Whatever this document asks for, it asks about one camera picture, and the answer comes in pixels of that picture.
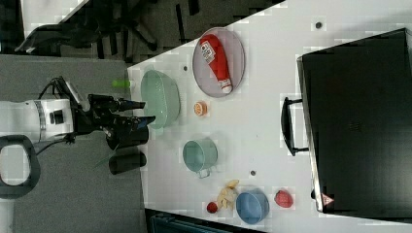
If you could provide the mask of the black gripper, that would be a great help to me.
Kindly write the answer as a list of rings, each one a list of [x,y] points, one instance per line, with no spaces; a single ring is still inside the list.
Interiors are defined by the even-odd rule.
[[[145,102],[136,102],[115,98],[108,95],[89,94],[87,96],[88,109],[75,97],[71,99],[74,131],[71,141],[77,136],[90,134],[94,131],[103,131],[109,141],[118,141],[120,132],[125,124],[131,130],[139,130],[155,121],[155,116],[132,116],[126,118],[121,112],[143,109]]]

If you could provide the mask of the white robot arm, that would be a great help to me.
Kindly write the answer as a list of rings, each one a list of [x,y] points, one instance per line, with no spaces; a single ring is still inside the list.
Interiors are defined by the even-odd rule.
[[[28,160],[28,178],[19,184],[1,182],[3,199],[18,199],[29,193],[41,175],[37,144],[47,147],[73,143],[78,136],[93,131],[106,134],[111,150],[143,145],[149,140],[148,125],[154,116],[123,116],[128,110],[142,109],[143,102],[90,94],[86,109],[76,98],[37,99],[1,103],[1,151],[17,146]]]

